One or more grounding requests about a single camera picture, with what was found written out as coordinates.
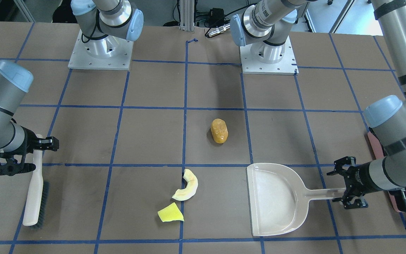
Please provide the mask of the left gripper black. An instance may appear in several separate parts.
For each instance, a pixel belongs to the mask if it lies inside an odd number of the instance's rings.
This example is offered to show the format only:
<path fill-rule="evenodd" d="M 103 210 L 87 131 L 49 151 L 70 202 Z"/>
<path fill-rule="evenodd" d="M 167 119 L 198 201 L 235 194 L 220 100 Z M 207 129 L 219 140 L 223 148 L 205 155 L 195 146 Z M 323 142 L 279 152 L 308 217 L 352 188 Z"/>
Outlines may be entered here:
<path fill-rule="evenodd" d="M 364 199 L 365 188 L 356 179 L 356 173 L 359 172 L 356 167 L 356 158 L 346 156 L 334 161 L 334 169 L 327 173 L 327 176 L 340 175 L 344 179 L 345 191 L 339 198 L 333 198 L 331 202 L 341 202 L 344 209 L 369 207 Z"/>

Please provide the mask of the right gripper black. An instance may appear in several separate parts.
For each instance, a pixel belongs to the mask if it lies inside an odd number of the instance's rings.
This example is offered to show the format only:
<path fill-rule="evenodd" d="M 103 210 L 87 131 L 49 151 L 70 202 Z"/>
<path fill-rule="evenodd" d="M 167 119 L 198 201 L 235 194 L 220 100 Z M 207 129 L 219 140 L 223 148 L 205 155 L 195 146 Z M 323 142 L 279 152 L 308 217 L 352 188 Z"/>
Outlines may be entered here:
<path fill-rule="evenodd" d="M 29 173 L 36 169 L 34 163 L 27 163 L 26 156 L 34 151 L 57 151 L 60 142 L 56 137 L 37 137 L 31 130 L 16 129 L 11 143 L 0 148 L 0 176 Z"/>

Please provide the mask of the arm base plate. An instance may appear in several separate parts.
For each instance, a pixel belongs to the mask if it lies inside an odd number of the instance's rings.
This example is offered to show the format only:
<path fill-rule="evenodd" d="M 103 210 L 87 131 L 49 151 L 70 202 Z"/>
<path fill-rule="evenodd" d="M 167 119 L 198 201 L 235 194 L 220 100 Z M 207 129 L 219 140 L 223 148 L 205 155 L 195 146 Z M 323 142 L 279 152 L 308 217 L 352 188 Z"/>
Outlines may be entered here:
<path fill-rule="evenodd" d="M 240 47 L 239 53 L 244 74 L 299 74 L 290 37 L 280 46 L 256 42 Z"/>
<path fill-rule="evenodd" d="M 133 41 L 114 36 L 108 36 L 100 40 L 88 40 L 79 31 L 68 68 L 128 71 L 133 46 Z"/>

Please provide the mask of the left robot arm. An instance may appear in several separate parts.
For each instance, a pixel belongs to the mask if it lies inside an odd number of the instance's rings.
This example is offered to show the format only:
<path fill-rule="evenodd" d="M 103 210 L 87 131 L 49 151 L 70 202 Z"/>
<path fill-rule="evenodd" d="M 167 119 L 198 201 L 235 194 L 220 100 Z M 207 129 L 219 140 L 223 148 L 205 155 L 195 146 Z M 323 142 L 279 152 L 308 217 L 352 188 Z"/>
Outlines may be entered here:
<path fill-rule="evenodd" d="M 367 207 L 368 193 L 406 187 L 406 0 L 373 0 L 374 17 L 379 22 L 391 59 L 396 68 L 405 100 L 390 95 L 364 110 L 365 120 L 386 155 L 356 165 L 354 157 L 334 162 L 329 175 L 341 175 L 345 181 L 342 202 L 345 209 Z"/>

